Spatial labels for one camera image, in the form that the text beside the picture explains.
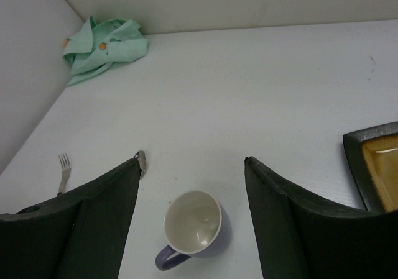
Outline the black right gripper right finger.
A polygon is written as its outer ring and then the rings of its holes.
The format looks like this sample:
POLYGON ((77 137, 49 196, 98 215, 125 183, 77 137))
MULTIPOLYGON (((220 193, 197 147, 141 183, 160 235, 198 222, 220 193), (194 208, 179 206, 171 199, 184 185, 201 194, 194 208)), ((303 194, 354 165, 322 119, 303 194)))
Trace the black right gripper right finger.
POLYGON ((352 208, 254 157, 246 191, 264 278, 396 278, 397 213, 352 208))

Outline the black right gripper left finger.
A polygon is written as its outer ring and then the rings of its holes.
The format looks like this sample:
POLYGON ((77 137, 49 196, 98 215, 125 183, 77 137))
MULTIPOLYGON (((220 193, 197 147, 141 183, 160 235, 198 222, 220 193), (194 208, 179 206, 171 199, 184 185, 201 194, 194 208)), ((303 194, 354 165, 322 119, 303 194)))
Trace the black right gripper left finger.
POLYGON ((1 215, 1 278, 117 278, 139 190, 132 158, 99 178, 1 215))

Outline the silver fork patterned handle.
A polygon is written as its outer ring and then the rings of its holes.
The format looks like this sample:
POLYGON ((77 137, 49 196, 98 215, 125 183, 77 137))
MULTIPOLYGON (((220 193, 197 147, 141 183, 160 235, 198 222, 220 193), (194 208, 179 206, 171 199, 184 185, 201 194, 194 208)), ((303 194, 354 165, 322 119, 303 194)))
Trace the silver fork patterned handle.
POLYGON ((61 182, 60 182, 60 185, 58 188, 58 193, 57 193, 57 195, 60 196, 60 195, 64 194, 64 192, 65 192, 67 181, 70 178, 72 168, 71 168, 70 160, 66 153, 59 155, 58 158, 60 160, 60 164, 61 164, 61 168, 62 168, 62 179, 61 179, 61 182))

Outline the silver spoon patterned handle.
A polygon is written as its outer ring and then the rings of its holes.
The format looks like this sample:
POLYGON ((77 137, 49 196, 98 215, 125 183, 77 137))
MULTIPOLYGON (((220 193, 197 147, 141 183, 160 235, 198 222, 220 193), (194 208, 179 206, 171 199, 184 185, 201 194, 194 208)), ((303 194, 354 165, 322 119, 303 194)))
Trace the silver spoon patterned handle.
POLYGON ((147 168, 147 160, 146 160, 145 152, 143 150, 139 150, 135 154, 134 159, 136 159, 139 163, 140 178, 142 178, 145 175, 146 168, 147 168))

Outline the square black amber plate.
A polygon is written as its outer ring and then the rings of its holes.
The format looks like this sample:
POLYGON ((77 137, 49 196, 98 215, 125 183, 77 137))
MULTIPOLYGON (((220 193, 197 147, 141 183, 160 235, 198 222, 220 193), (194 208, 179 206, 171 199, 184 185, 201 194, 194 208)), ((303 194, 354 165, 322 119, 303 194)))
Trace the square black amber plate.
POLYGON ((397 210, 397 122, 350 132, 343 147, 368 211, 397 210))

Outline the green cartoon print cloth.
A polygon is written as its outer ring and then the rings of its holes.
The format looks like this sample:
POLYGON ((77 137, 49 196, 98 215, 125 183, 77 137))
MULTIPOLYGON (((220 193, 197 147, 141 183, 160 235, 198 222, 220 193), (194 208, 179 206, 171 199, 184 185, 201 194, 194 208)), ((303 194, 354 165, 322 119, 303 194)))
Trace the green cartoon print cloth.
POLYGON ((140 28, 132 19, 98 23, 90 16, 77 33, 65 39, 63 59, 71 66, 67 85, 81 83, 146 56, 148 40, 140 28))

